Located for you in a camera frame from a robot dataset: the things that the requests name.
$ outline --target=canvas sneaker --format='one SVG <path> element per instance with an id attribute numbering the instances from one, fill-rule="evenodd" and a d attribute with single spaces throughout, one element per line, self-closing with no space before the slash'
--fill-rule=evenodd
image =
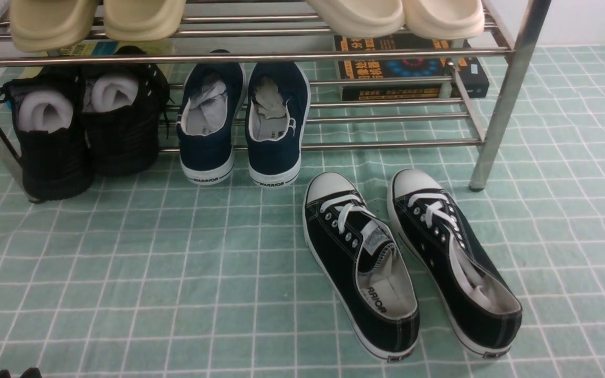
<path id="1" fill-rule="evenodd" d="M 282 187 L 297 179 L 310 98 L 309 81 L 296 63 L 255 65 L 245 135 L 249 174 L 256 184 Z"/>
<path id="2" fill-rule="evenodd" d="M 123 46 L 116 55 L 146 55 Z M 81 121 L 96 171 L 105 176 L 136 174 L 158 158 L 159 120 L 166 117 L 170 86 L 156 65 L 86 65 Z"/>
<path id="3" fill-rule="evenodd" d="M 176 129 L 183 174 L 198 185 L 218 184 L 233 172 L 232 127 L 246 77 L 243 65 L 229 62 L 196 65 L 185 80 Z"/>
<path id="4" fill-rule="evenodd" d="M 77 196 L 94 181 L 86 132 L 77 114 L 83 90 L 74 66 L 47 66 L 36 77 L 0 88 L 0 103 L 9 103 L 20 143 L 23 187 L 39 201 Z"/>
<path id="5" fill-rule="evenodd" d="M 454 199 L 415 169 L 397 173 L 387 196 L 391 225 L 434 278 L 461 344 L 485 358 L 506 354 L 523 308 Z"/>
<path id="6" fill-rule="evenodd" d="M 420 314 L 389 227 L 366 209 L 351 182 L 334 172 L 310 182 L 302 213 L 307 246 L 360 342 L 380 359 L 405 359 L 415 347 Z"/>

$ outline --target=shoelace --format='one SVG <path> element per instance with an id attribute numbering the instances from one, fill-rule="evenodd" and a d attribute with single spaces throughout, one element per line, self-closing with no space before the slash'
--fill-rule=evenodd
<path id="1" fill-rule="evenodd" d="M 319 209 L 319 211 L 321 213 L 325 213 L 326 209 L 328 209 L 330 206 L 333 206 L 334 204 L 338 204 L 338 203 L 343 203 L 345 201 L 356 201 L 358 203 L 363 202 L 363 201 L 361 201 L 360 198 L 358 198 L 358 196 L 355 196 L 354 194 L 348 194 L 346 196 L 332 198 L 332 199 L 324 202 L 321 205 L 321 208 Z M 364 213 L 365 215 L 368 215 L 368 217 L 376 218 L 373 213 L 371 213 L 370 211 L 368 211 L 367 208 L 365 208 L 365 206 L 356 205 L 354 203 L 347 203 L 342 207 L 342 210 L 340 211 L 340 213 L 338 215 L 338 232 L 340 234 L 344 234 L 347 217 L 349 217 L 349 213 L 353 212 L 353 211 L 358 212 L 358 213 Z"/>
<path id="2" fill-rule="evenodd" d="M 435 203 L 428 204 L 426 206 L 426 211 L 422 214 L 420 218 L 421 221 L 426 222 L 426 226 L 431 228 L 433 226 L 433 216 L 437 216 L 445 221 L 449 225 L 452 226 L 454 232 L 459 231 L 459 225 L 457 223 L 457 219 L 454 215 L 448 215 L 442 209 L 444 205 L 442 201 L 446 203 L 450 203 L 450 200 L 444 195 L 439 193 L 421 193 L 421 194 L 413 194 L 408 201 L 408 207 L 412 207 L 417 200 L 427 199 L 427 200 L 437 200 Z M 415 214 L 418 215 L 420 212 L 419 208 L 415 209 Z M 458 240 L 458 246 L 461 248 L 465 247 L 463 241 Z M 492 302 L 495 294 L 490 287 L 485 288 L 485 282 L 483 278 L 478 274 L 477 270 L 470 261 L 468 261 L 465 256 L 457 256 L 457 253 L 463 253 L 458 247 L 452 248 L 450 254 L 450 263 L 452 264 L 452 270 L 455 273 L 455 276 L 458 279 L 459 285 L 461 285 L 462 289 L 468 294 L 477 304 L 481 307 L 484 307 L 487 310 L 494 311 L 495 305 Z"/>

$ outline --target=metal shoe rack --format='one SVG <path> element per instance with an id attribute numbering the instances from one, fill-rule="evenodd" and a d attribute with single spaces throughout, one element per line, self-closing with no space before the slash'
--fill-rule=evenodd
<path id="1" fill-rule="evenodd" d="M 227 0 L 210 0 L 204 3 L 229 3 Z M 405 58 L 446 58 L 447 69 L 444 75 L 439 77 L 408 77 L 402 79 L 360 79 L 360 80 L 326 80 L 312 81 L 312 86 L 364 86 L 365 84 L 396 84 L 396 83 L 440 83 L 442 85 L 440 97 L 435 99 L 418 100 L 387 100 L 387 101 L 361 101 L 348 102 L 322 102 L 313 103 L 313 108 L 356 108 L 363 106 L 395 107 L 395 106 L 434 106 L 454 105 L 460 108 L 458 112 L 427 113 L 415 115 L 372 115 L 370 117 L 333 117 L 333 118 L 311 118 L 310 124 L 346 124 L 353 122 L 416 122 L 430 120 L 466 120 L 471 131 L 471 138 L 463 139 L 433 139 L 420 141 L 398 141 L 398 142 L 370 142 L 370 143 L 315 143 L 303 144 L 305 150 L 343 150 L 343 149 L 392 149 L 392 148 L 443 148 L 444 146 L 477 146 L 479 150 L 478 160 L 471 177 L 470 188 L 473 191 L 482 191 L 489 176 L 492 165 L 497 155 L 499 145 L 506 131 L 509 118 L 513 111 L 521 84 L 527 72 L 531 56 L 533 55 L 538 35 L 545 21 L 550 0 L 529 0 L 526 7 L 523 23 L 519 29 L 516 40 L 513 40 L 507 32 L 506 25 L 498 17 L 492 5 L 485 0 L 485 31 L 489 32 L 496 42 L 496 48 L 463 48 L 460 41 L 454 41 L 452 47 L 447 50 L 417 49 L 417 50 L 392 50 L 381 52 L 301 52 L 301 53 L 269 53 L 250 55 L 165 55 L 165 56 L 142 56 L 142 57 L 61 57 L 59 54 L 49 54 L 51 57 L 10 57 L 0 58 L 0 67 L 39 67 L 44 65 L 65 65 L 72 63 L 96 64 L 96 63 L 199 63 L 199 62 L 264 62 L 294 60 L 297 62 L 320 61 L 320 60 L 382 60 L 382 59 L 405 59 Z M 212 38 L 212 37 L 254 37 L 254 36 L 318 36 L 329 35 L 333 31 L 327 26 L 303 26 L 273 28 L 276 23 L 302 24 L 306 22 L 321 22 L 322 19 L 316 14 L 287 14 L 287 15 L 233 15 L 233 16 L 206 16 L 206 17 L 184 17 L 182 28 L 171 38 Z M 222 24 L 258 24 L 257 28 L 221 28 Z M 194 29 L 194 26 L 211 24 L 212 29 Z M 89 40 L 107 39 L 99 26 L 103 25 L 103 19 L 96 17 L 93 29 L 89 34 Z M 408 33 L 407 29 L 401 29 L 402 33 Z M 6 9 L 0 14 L 0 41 L 10 41 L 9 22 Z M 466 95 L 463 83 L 454 70 L 454 62 L 462 57 L 490 57 L 502 56 L 506 58 L 508 68 L 506 77 L 500 89 L 492 119 L 487 129 L 478 122 L 478 116 L 470 106 L 470 99 Z M 461 93 L 461 98 L 451 98 L 452 84 L 456 84 Z M 182 89 L 180 83 L 173 83 L 173 89 Z M 168 111 L 174 112 L 178 106 L 169 106 Z M 237 149 L 245 149 L 245 146 L 237 146 Z M 177 152 L 178 149 L 163 148 L 165 152 Z M 22 186 L 22 169 L 18 162 L 19 155 L 0 127 L 0 158 L 14 177 L 15 181 Z"/>

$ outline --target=green tiled floor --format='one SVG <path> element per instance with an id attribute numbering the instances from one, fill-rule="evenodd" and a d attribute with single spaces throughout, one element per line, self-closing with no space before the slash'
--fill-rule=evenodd
<path id="1" fill-rule="evenodd" d="M 477 105 L 486 121 L 506 65 L 485 65 L 490 99 Z M 177 67 L 173 81 L 187 68 Z M 334 76 L 331 63 L 305 69 L 310 79 Z M 12 134 L 2 106 L 0 122 Z M 310 125 L 305 139 L 460 136 L 469 136 L 466 127 L 445 121 Z M 0 369 L 35 365 L 50 377 L 605 376 L 605 47 L 537 50 L 481 193 L 466 186 L 476 155 L 309 152 L 296 185 L 280 191 L 250 182 L 243 153 L 230 181 L 202 189 L 176 157 L 161 156 L 144 174 L 98 179 L 78 198 L 38 206 L 0 162 Z M 300 203 L 314 175 L 346 175 L 386 218 L 387 180 L 412 165 L 452 191 L 523 302 L 523 328 L 499 361 L 461 349 L 432 280 L 411 258 L 420 344 L 403 363 L 372 359 L 306 249 Z"/>

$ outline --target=slipper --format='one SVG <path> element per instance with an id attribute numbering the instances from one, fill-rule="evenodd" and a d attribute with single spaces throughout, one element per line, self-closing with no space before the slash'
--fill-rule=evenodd
<path id="1" fill-rule="evenodd" d="M 481 0 L 403 0 L 405 23 L 422 38 L 457 40 L 485 31 Z"/>
<path id="2" fill-rule="evenodd" d="M 405 24 L 401 0 L 307 0 L 335 32 L 349 38 L 376 38 Z"/>
<path id="3" fill-rule="evenodd" d="M 11 36 L 27 53 L 57 50 L 84 40 L 92 28 L 98 0 L 12 0 Z"/>
<path id="4" fill-rule="evenodd" d="M 174 34 L 185 0 L 104 0 L 106 36 L 118 41 L 153 41 Z"/>

